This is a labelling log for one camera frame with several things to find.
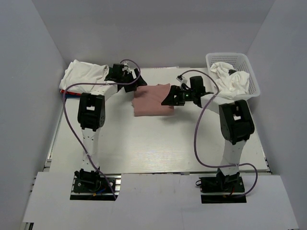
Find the pink printed t shirt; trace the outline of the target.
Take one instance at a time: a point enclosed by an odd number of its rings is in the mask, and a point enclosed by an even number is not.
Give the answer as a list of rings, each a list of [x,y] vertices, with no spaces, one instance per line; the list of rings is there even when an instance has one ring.
[[[174,107],[161,105],[171,89],[170,84],[157,84],[155,86],[140,86],[134,92],[132,106],[134,116],[171,116]]]

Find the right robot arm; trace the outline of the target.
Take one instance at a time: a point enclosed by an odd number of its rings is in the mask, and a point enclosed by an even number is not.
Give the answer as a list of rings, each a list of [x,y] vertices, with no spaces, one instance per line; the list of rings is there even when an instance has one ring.
[[[193,102],[202,108],[202,113],[205,109],[209,109],[219,115],[225,143],[223,158],[217,167],[216,184],[221,191],[232,189],[239,180],[239,164],[243,148],[255,131],[247,101],[218,97],[213,92],[206,92],[203,86],[196,90],[182,89],[173,85],[161,105],[184,106],[185,102]]]

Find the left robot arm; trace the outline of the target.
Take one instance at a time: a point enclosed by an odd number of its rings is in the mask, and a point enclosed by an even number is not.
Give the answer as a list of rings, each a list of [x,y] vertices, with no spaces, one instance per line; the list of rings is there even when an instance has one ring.
[[[122,88],[132,92],[147,83],[141,77],[140,69],[130,70],[123,64],[115,64],[106,76],[107,82],[92,92],[81,93],[77,120],[82,131],[83,162],[79,175],[83,171],[102,176],[98,162],[98,141],[101,128],[106,119],[106,102]]]

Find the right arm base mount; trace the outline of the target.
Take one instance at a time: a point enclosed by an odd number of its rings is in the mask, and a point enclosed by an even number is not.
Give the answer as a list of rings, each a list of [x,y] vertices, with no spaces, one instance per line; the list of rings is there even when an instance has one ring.
[[[245,187],[242,177],[238,182],[227,185],[222,188],[215,177],[201,177],[195,185],[201,191],[202,204],[240,204],[246,203],[246,196],[240,196],[245,193]]]

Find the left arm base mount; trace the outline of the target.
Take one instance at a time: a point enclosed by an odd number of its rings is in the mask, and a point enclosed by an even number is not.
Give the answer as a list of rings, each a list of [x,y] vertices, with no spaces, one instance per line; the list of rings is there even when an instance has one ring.
[[[108,177],[106,180],[97,171],[80,169],[74,172],[70,200],[115,201],[119,186],[119,177]]]

